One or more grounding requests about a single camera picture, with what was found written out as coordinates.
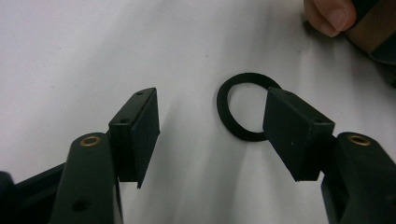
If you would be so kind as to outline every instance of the black plastic part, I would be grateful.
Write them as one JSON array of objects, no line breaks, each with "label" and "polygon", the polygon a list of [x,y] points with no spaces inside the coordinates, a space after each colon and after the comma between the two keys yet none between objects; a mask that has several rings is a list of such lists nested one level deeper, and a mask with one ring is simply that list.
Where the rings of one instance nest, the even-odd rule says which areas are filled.
[{"label": "black plastic part", "polygon": [[62,177],[64,164],[22,181],[16,188],[20,204],[20,223],[49,223],[52,206]]},{"label": "black plastic part", "polygon": [[329,224],[338,224],[341,221],[349,195],[344,184],[338,182],[332,182],[327,176],[324,176],[321,191],[323,196],[323,202],[326,205],[327,219]]},{"label": "black plastic part", "polygon": [[376,47],[371,56],[381,63],[396,66],[396,32]]},{"label": "black plastic part", "polygon": [[0,223],[49,223],[64,165],[14,185],[0,173]]},{"label": "black plastic part", "polygon": [[[330,222],[396,223],[396,165],[372,138],[358,133],[341,133],[334,157],[340,168],[347,197],[339,203],[337,191],[323,192]],[[332,183],[323,183],[333,188]]]},{"label": "black plastic part", "polygon": [[0,223],[12,223],[16,207],[16,188],[11,175],[0,172]]},{"label": "black plastic part", "polygon": [[295,94],[270,88],[263,129],[295,181],[318,179],[334,122]]},{"label": "black plastic part", "polygon": [[358,23],[377,2],[378,0],[352,0],[356,9],[356,23]]},{"label": "black plastic part", "polygon": [[279,88],[280,86],[273,81],[271,78],[257,74],[257,73],[244,73],[231,77],[224,82],[218,92],[217,107],[220,119],[227,130],[234,136],[241,140],[248,142],[261,142],[267,140],[264,133],[254,133],[246,130],[242,127],[231,114],[230,107],[228,105],[228,92],[230,89],[237,84],[241,83],[253,83],[259,85],[266,90],[270,87]]},{"label": "black plastic part", "polygon": [[107,134],[89,133],[70,147],[51,224],[122,223]]},{"label": "black plastic part", "polygon": [[140,188],[160,134],[156,89],[135,93],[108,126],[120,181]]}]

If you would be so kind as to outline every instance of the finger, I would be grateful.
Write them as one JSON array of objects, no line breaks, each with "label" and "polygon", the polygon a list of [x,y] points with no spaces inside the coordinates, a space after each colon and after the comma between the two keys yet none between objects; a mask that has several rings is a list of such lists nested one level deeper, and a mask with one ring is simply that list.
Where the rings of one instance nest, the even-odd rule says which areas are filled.
[{"label": "finger", "polygon": [[311,23],[315,29],[330,37],[340,33],[320,14],[313,0],[304,0],[304,9],[309,23]]},{"label": "finger", "polygon": [[356,20],[356,10],[351,0],[312,0],[319,13],[341,32],[349,29]]}]

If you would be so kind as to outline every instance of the screw hole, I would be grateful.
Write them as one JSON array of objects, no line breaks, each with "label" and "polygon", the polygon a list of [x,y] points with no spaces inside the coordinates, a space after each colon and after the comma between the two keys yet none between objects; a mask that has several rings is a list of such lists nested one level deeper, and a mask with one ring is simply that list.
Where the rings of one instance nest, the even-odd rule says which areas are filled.
[{"label": "screw hole", "polygon": [[73,203],[73,211],[83,212],[83,211],[87,210],[90,206],[91,206],[90,200],[80,198],[80,199],[77,199]]},{"label": "screw hole", "polygon": [[356,145],[360,145],[360,146],[364,146],[364,147],[371,145],[371,141],[363,136],[350,135],[347,138],[349,139],[349,141],[353,142]]},{"label": "screw hole", "polygon": [[121,123],[129,123],[129,121],[131,121],[130,119],[122,119],[120,120]]}]

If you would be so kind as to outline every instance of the white surface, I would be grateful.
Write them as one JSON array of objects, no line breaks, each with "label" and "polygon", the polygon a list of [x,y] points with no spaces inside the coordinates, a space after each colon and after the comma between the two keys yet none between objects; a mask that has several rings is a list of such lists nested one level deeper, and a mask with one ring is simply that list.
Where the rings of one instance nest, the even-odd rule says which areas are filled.
[{"label": "white surface", "polygon": [[[266,74],[396,159],[387,71],[343,38],[303,26],[302,0],[1,1],[0,170],[16,182],[65,161],[136,91],[157,87],[162,134],[141,190],[121,186],[125,223],[327,223],[318,182],[294,183],[268,142],[219,121],[215,95]],[[231,109],[258,131],[265,91]]]}]

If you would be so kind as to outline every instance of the rubber gasket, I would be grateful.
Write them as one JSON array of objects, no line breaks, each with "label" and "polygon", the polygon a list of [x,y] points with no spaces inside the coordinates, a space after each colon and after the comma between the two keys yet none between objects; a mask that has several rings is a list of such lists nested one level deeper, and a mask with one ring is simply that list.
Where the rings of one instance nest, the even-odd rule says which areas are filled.
[{"label": "rubber gasket", "polygon": [[241,83],[253,83],[265,88],[266,90],[268,90],[268,88],[270,87],[275,87],[279,89],[282,88],[280,88],[280,86],[275,81],[265,75],[258,73],[243,73],[231,77],[230,79],[225,81],[221,85],[218,92],[217,107],[219,116],[228,131],[235,135],[237,138],[248,142],[265,141],[267,140],[267,138],[264,132],[254,133],[246,130],[233,118],[233,115],[231,114],[230,107],[228,105],[228,93],[234,85]]}]

